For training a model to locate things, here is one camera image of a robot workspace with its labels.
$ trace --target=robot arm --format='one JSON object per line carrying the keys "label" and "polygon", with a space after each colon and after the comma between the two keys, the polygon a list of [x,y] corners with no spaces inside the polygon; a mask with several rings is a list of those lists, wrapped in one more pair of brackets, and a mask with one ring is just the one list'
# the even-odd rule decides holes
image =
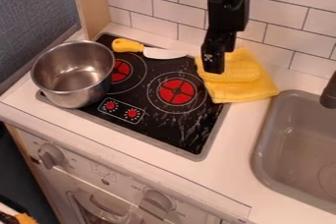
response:
{"label": "robot arm", "polygon": [[247,26],[250,0],[208,0],[209,27],[201,58],[209,73],[225,71],[225,53],[235,49],[237,31]]}

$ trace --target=white countertop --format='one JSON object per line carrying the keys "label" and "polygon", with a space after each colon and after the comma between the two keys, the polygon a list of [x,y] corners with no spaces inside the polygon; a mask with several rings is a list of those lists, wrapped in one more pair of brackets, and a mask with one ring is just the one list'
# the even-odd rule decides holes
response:
{"label": "white countertop", "polygon": [[[189,50],[191,54],[199,51],[196,46],[132,28],[111,24],[105,30],[164,48]],[[319,94],[327,84],[321,78],[265,67],[282,90]],[[336,222],[336,215],[275,193],[253,175],[250,156],[269,99],[233,104],[207,157],[193,162],[40,102],[35,98],[37,90],[25,75],[0,97],[0,119],[40,136],[57,136],[66,145],[117,163],[218,211],[246,212],[224,200],[224,196],[232,198],[251,207],[249,220],[257,224]]]}

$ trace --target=toy stove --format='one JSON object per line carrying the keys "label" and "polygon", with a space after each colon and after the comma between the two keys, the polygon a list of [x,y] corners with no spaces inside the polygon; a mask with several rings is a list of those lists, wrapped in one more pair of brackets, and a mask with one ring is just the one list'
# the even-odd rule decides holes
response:
{"label": "toy stove", "polygon": [[[116,38],[104,33],[96,41],[111,49]],[[221,113],[222,104],[212,103],[197,76],[194,59],[155,60],[142,53],[114,55],[107,95],[79,109],[81,116],[190,159],[204,157],[200,154],[211,146],[216,122],[220,126],[225,113]]]}

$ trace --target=stainless steel sink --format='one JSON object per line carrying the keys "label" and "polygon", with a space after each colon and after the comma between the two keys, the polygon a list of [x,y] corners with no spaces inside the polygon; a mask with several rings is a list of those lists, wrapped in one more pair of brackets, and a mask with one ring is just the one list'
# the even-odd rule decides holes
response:
{"label": "stainless steel sink", "polygon": [[252,153],[269,189],[336,214],[336,110],[288,90],[272,100]]}

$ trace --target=stainless steel bowl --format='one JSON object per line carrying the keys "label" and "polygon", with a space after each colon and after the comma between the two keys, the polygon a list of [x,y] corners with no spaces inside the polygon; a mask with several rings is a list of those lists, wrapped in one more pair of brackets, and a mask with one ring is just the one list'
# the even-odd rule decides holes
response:
{"label": "stainless steel bowl", "polygon": [[114,55],[88,40],[63,43],[42,54],[31,78],[48,99],[65,108],[80,108],[101,99],[109,89]]}

